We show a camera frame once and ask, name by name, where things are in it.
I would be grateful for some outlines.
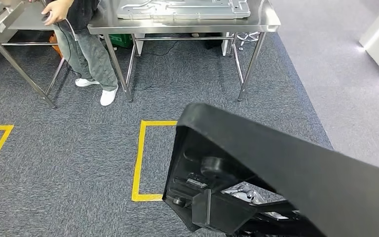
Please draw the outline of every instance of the gray carpet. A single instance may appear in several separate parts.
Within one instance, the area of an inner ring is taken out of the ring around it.
[[[32,36],[47,37],[20,32],[16,40]],[[0,236],[220,236],[188,232],[162,202],[131,201],[140,121],[177,120],[190,102],[331,147],[277,34],[266,38],[242,103],[232,58],[195,41],[178,42],[166,56],[147,54],[172,44],[146,42],[133,73],[134,102],[119,93],[109,107],[99,104],[99,86],[77,88],[63,68],[52,110],[0,55],[0,124],[15,126],[0,152]],[[9,50],[40,85],[49,83],[59,60],[52,48]],[[244,65],[251,52],[240,52]],[[125,69],[130,50],[117,54]],[[173,137],[172,127],[147,129],[141,193],[162,192]]]

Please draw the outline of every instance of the light gray floor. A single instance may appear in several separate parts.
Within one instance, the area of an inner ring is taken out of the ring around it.
[[[379,166],[379,67],[358,40],[379,0],[273,0],[280,37],[335,150]]]

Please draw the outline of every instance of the jeans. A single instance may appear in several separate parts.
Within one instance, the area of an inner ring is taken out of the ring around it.
[[[91,35],[88,30],[75,34],[58,26],[54,26],[60,52],[72,69],[81,74],[81,78],[96,80],[103,90],[117,89],[118,81],[111,65],[110,57],[98,36]]]

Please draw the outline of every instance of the black t-shirt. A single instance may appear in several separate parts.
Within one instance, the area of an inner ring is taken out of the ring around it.
[[[71,8],[68,11],[67,20],[72,25],[75,33],[80,33],[81,31],[85,31],[88,29],[88,23],[94,15],[99,0],[74,0]],[[71,31],[69,25],[66,21],[62,21],[59,23],[59,26]]]

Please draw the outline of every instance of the white sneaker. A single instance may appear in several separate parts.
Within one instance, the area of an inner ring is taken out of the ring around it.
[[[80,87],[89,86],[89,85],[99,85],[99,82],[89,81],[87,79],[78,78],[75,80],[75,84]]]
[[[117,94],[117,91],[118,91],[118,85],[117,85],[117,88],[113,91],[103,90],[102,95],[101,95],[101,101],[100,101],[101,105],[102,106],[110,105],[114,101],[115,94]]]

